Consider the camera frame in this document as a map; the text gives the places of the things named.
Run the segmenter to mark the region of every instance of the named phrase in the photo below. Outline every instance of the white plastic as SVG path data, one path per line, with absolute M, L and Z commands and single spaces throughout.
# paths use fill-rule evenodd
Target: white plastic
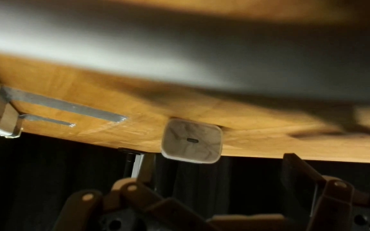
M 222 152 L 222 130 L 212 124 L 170 119 L 162 140 L 162 154 L 168 159 L 212 164 Z

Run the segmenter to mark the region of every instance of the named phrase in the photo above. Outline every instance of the black curtain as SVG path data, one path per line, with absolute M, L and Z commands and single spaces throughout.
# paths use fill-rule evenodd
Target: black curtain
M 51 230 L 72 193 L 104 194 L 123 177 L 126 156 L 115 149 L 22 134 L 0 137 L 0 230 Z M 280 159 L 222 157 L 201 165 L 156 161 L 156 188 L 201 216 L 283 213 Z M 370 164 L 310 161 L 324 175 L 370 189 Z

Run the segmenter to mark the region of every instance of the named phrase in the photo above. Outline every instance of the dark background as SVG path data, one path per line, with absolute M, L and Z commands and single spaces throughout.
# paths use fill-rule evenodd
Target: dark background
M 126 156 L 115 149 L 23 133 L 0 137 L 0 230 L 51 230 L 70 194 L 108 193 L 123 177 Z M 309 161 L 369 191 L 370 164 Z M 157 158 L 156 187 L 200 215 L 283 212 L 280 159 L 222 157 L 210 165 Z

